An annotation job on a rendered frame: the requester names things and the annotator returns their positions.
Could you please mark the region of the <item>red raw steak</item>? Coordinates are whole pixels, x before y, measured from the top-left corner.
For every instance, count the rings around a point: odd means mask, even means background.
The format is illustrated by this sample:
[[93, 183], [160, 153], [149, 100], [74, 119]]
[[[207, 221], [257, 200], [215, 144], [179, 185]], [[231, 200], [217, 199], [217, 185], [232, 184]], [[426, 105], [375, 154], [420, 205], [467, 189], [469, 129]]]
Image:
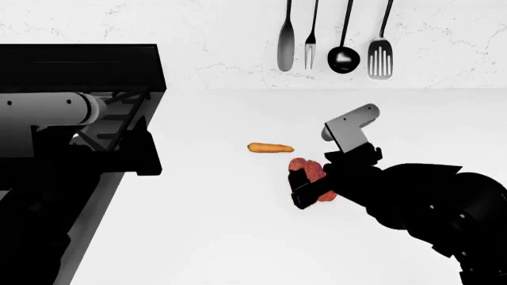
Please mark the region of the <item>red raw steak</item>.
[[[316, 161], [307, 161], [305, 158], [293, 158], [288, 166], [288, 170], [297, 171], [303, 169], [310, 182], [315, 182], [326, 176], [322, 166]], [[319, 202], [330, 202], [336, 199], [337, 194], [328, 191], [318, 198]]]

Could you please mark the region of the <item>black stove grate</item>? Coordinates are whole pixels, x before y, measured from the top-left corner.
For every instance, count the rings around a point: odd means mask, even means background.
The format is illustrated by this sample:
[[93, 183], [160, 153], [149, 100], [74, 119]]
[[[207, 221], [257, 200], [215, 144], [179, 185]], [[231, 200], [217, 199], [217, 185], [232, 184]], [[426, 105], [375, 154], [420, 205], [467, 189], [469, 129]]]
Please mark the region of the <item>black stove grate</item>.
[[131, 130], [139, 118], [150, 120], [154, 95], [150, 92], [89, 92], [107, 104], [104, 118], [84, 127], [71, 144], [89, 146], [93, 151], [118, 149], [122, 132]]

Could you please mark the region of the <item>steel two-prong fork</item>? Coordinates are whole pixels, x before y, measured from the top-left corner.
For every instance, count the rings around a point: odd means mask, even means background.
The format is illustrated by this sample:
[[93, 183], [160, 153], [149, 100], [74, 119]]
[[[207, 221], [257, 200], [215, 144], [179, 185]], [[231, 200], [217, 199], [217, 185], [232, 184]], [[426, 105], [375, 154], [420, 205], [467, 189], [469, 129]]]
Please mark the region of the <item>steel two-prong fork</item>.
[[314, 55], [316, 49], [316, 39], [315, 39], [315, 26], [318, 15], [318, 3], [319, 0], [314, 0], [314, 13], [312, 19], [311, 32], [304, 44], [304, 64], [305, 68], [313, 68], [314, 64]]

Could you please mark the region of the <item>steel slotted turner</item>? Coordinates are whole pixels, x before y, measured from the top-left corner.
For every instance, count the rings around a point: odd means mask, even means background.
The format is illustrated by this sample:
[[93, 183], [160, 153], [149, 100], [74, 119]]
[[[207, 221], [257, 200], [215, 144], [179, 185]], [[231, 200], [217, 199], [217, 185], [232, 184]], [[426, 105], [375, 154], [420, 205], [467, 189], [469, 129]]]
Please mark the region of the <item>steel slotted turner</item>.
[[388, 80], [393, 74], [393, 49], [384, 36], [394, 0], [387, 0], [387, 7], [380, 26], [379, 35], [368, 47], [368, 77], [373, 80]]

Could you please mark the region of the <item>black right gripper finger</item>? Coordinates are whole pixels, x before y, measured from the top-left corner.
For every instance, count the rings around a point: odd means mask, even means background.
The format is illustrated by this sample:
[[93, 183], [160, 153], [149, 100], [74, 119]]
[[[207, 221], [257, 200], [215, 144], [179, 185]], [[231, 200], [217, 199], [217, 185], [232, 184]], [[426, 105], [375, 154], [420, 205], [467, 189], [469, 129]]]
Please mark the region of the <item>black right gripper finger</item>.
[[308, 182], [306, 184], [293, 182], [292, 201], [297, 208], [304, 210], [318, 201], [318, 198], [332, 190], [331, 181], [327, 179]]
[[290, 170], [288, 182], [292, 192], [309, 192], [311, 190], [311, 181], [304, 169]]

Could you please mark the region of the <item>black stove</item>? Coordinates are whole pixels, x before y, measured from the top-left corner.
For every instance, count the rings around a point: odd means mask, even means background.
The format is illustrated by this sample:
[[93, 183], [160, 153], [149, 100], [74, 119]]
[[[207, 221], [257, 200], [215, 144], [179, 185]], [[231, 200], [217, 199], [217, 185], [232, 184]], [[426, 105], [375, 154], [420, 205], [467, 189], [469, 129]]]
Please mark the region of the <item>black stove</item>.
[[[153, 94], [155, 114], [155, 44], [0, 44], [0, 93], [130, 91]], [[34, 170], [34, 157], [0, 158], [0, 285], [71, 285], [126, 173]]]

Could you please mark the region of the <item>orange carrot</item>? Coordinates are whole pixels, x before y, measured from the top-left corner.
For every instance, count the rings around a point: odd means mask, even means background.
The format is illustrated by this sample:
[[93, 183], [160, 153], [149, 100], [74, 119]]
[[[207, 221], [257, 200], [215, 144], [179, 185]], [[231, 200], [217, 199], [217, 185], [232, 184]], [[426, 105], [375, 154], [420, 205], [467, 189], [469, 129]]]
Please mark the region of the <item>orange carrot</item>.
[[259, 142], [248, 144], [247, 149], [254, 153], [291, 153], [295, 150], [293, 147], [283, 144], [265, 144]]

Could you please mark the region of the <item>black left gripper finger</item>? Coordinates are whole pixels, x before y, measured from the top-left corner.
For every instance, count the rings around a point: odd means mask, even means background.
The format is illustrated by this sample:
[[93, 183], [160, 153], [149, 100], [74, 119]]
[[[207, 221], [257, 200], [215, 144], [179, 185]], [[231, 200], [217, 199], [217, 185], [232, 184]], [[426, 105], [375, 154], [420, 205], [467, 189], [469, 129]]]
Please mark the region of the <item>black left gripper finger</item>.
[[136, 174], [138, 176], [158, 176], [162, 165], [152, 134], [147, 130], [147, 120], [140, 117], [130, 134], [134, 146]]

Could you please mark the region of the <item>black ladle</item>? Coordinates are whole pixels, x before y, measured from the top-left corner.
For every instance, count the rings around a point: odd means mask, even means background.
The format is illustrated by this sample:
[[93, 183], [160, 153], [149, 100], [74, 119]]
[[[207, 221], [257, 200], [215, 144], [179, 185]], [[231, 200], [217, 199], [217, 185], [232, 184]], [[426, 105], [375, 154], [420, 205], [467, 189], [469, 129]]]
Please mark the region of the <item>black ladle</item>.
[[353, 0], [348, 0], [340, 44], [337, 47], [330, 49], [327, 56], [328, 66], [333, 72], [339, 74], [351, 73], [359, 66], [360, 63], [359, 54], [354, 49], [345, 46], [345, 38], [349, 27], [349, 19], [352, 8]]

